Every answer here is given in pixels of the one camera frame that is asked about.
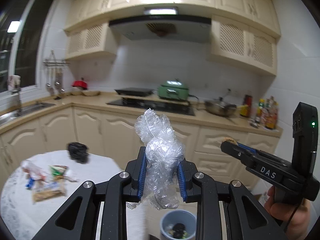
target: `green pot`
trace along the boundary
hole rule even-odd
[[[189,88],[178,79],[166,81],[158,87],[158,96],[162,99],[186,101],[189,96]]]

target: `range hood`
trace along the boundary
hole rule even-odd
[[[130,40],[167,39],[206,43],[211,19],[190,15],[142,15],[112,20],[109,27]]]

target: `white tablecloth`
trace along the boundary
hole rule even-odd
[[[68,166],[77,174],[79,182],[66,181],[66,196],[33,203],[31,191],[25,187],[28,183],[26,174],[20,167],[15,170],[2,190],[0,214],[16,240],[31,240],[84,181],[91,180],[98,184],[121,172],[115,161],[110,158],[89,154],[88,163],[81,164],[71,160],[66,150],[35,155],[30,160],[47,172],[49,172],[49,165]],[[127,208],[128,240],[147,239],[146,209],[145,204],[139,205],[134,210]],[[99,238],[100,226],[101,214],[99,216],[96,239]]]

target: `blue gripper pad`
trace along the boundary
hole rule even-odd
[[[184,177],[183,169],[181,163],[179,163],[177,168],[177,177],[179,182],[180,195],[183,201],[187,200],[187,191],[186,191],[186,179]]]
[[[144,182],[146,180],[146,173],[147,173],[147,158],[146,154],[143,155],[143,160],[140,168],[139,173],[139,180],[138,180],[138,198],[141,200],[141,197],[143,195],[143,189],[144,189]]]

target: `trash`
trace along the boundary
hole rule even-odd
[[[48,177],[48,174],[37,165],[35,165],[30,160],[24,160],[20,164],[22,170],[26,173],[29,173],[30,177],[34,180],[43,180],[45,181]]]
[[[176,139],[169,118],[148,109],[134,125],[146,146],[147,173],[142,200],[146,197],[158,210],[179,205],[176,169],[184,159],[185,146]]]
[[[182,223],[175,224],[172,229],[168,230],[168,234],[175,239],[185,239],[188,237],[186,227]]]
[[[66,195],[66,188],[63,179],[52,182],[43,182],[38,180],[32,189],[32,199],[34,202],[60,195]]]
[[[71,182],[77,182],[79,181],[78,177],[74,172],[70,169],[67,169],[67,171],[63,174],[64,178],[71,181]]]
[[[72,142],[68,144],[67,150],[72,160],[76,160],[79,163],[86,163],[88,161],[87,149],[87,146],[82,143]]]

